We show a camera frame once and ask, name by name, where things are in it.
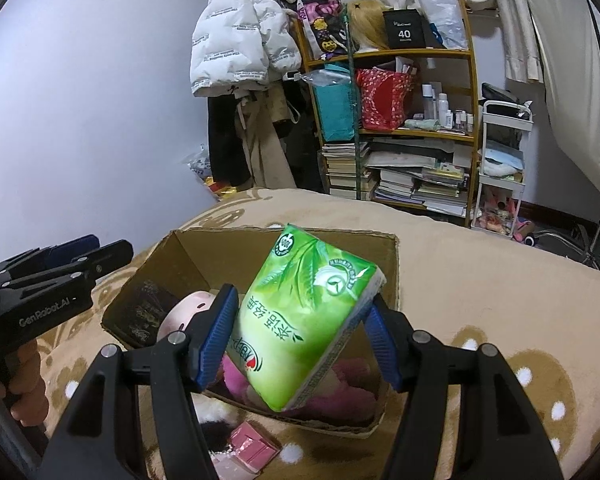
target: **white wall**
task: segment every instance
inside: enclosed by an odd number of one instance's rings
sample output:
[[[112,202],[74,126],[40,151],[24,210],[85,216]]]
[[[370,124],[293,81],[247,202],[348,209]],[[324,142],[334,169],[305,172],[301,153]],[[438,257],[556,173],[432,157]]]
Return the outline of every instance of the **white wall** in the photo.
[[[8,0],[0,12],[0,260],[88,233],[137,251],[212,204],[190,37],[206,0]]]
[[[526,187],[523,199],[582,218],[600,219],[600,192],[555,142],[544,102],[544,86],[505,78],[502,29],[497,18],[472,16],[478,82],[506,88],[523,101],[532,100],[534,130],[522,147]]]

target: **green tissue pack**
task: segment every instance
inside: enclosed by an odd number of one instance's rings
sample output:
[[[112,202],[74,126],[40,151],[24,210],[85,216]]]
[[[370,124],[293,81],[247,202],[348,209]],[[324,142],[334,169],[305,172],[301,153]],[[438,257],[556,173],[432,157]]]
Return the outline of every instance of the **green tissue pack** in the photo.
[[[288,225],[242,300],[227,353],[273,411],[300,408],[385,281],[376,264]]]

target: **red patterned gift bag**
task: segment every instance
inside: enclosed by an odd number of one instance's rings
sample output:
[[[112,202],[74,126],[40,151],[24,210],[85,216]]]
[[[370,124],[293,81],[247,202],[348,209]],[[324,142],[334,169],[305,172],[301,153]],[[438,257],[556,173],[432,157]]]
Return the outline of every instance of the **red patterned gift bag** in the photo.
[[[362,127],[390,132],[402,126],[406,118],[405,98],[411,100],[415,88],[412,73],[381,68],[362,68],[356,72],[362,101]]]

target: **beige blanket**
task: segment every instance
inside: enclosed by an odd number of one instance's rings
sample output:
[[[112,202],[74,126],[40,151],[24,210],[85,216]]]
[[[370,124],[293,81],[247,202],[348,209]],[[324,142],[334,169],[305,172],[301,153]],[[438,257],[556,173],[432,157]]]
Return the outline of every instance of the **beige blanket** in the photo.
[[[525,385],[569,478],[600,440],[600,272],[553,254],[499,240],[375,203],[304,190],[250,190],[221,202],[184,228],[282,225],[373,230],[398,237],[400,309],[415,328],[447,344],[495,343]],[[48,430],[58,419],[94,355],[112,336],[100,317],[145,259],[94,290],[94,307],[40,339],[51,402]],[[450,390],[445,439],[436,478],[448,478],[458,421],[458,390]],[[267,418],[255,420],[279,444],[296,444],[295,465],[275,459],[262,480],[372,480],[382,471],[404,398],[391,395],[386,416],[366,440],[311,433]],[[144,422],[150,410],[142,402]],[[154,478],[157,444],[144,433]]]

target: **black box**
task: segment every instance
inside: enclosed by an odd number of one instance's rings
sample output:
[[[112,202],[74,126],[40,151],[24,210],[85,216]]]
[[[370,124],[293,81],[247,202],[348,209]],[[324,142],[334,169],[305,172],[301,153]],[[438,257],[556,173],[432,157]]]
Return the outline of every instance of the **black box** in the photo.
[[[386,10],[382,15],[390,48],[426,48],[422,17],[417,10]]]

